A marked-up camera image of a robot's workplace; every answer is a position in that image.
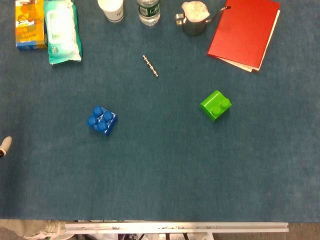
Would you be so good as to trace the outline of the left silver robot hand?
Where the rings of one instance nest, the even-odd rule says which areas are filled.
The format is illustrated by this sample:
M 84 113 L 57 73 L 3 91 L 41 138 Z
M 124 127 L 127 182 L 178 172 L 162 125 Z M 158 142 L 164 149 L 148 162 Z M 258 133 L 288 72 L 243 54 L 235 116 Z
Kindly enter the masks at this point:
M 0 144 L 0 158 L 4 157 L 12 144 L 12 137 L 7 136 Z

